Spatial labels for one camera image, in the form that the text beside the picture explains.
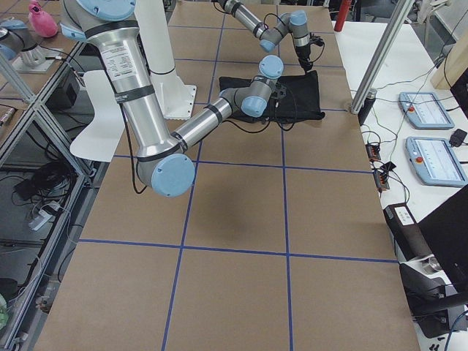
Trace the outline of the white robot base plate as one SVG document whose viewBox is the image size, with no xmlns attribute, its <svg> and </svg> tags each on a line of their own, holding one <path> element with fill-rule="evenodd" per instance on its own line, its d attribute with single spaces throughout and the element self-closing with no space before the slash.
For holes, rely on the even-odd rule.
<svg viewBox="0 0 468 351">
<path fill-rule="evenodd" d="M 197 86 L 185 84 L 172 72 L 159 84 L 159 103 L 166 119 L 187 120 L 192 116 Z"/>
</svg>

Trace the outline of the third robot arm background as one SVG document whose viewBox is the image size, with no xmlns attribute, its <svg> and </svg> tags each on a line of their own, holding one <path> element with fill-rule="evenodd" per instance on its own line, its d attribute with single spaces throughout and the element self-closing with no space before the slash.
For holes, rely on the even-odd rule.
<svg viewBox="0 0 468 351">
<path fill-rule="evenodd" d="M 28 26 L 14 18 L 1 22 L 1 54 L 20 73 L 45 73 L 54 61 L 54 56 L 47 58 Z"/>
</svg>

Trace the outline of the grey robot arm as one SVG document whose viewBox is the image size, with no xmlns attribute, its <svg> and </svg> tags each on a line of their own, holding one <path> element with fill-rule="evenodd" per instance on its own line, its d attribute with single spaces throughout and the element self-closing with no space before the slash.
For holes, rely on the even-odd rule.
<svg viewBox="0 0 468 351">
<path fill-rule="evenodd" d="M 259 39 L 260 47 L 270 53 L 288 34 L 292 35 L 295 53 L 304 72 L 312 69 L 310 60 L 312 35 L 308 30 L 307 15 L 303 10 L 287 12 L 279 16 L 271 27 L 254 15 L 242 2 L 236 0 L 215 1 Z"/>
<path fill-rule="evenodd" d="M 170 131 L 168 112 L 187 106 L 195 87 L 176 74 L 164 7 L 153 1 L 61 4 L 63 33 L 98 50 L 115 100 L 138 142 L 133 173 L 166 197 L 182 195 L 192 185 L 195 167 L 186 151 L 236 111 L 260 117 L 283 72 L 282 60 L 271 51 L 289 33 L 290 17 L 280 17 L 269 27 L 239 1 L 221 5 L 259 39 L 267 55 L 247 87 L 225 89 L 215 102 Z"/>
</svg>

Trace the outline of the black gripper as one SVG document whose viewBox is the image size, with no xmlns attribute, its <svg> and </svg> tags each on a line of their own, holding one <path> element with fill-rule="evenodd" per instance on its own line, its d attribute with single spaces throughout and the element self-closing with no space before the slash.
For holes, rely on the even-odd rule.
<svg viewBox="0 0 468 351">
<path fill-rule="evenodd" d="M 310 47 L 308 45 L 296 46 L 295 52 L 300 62 L 301 68 L 304 72 L 310 72 L 312 70 L 312 62 L 310 61 Z"/>
</svg>

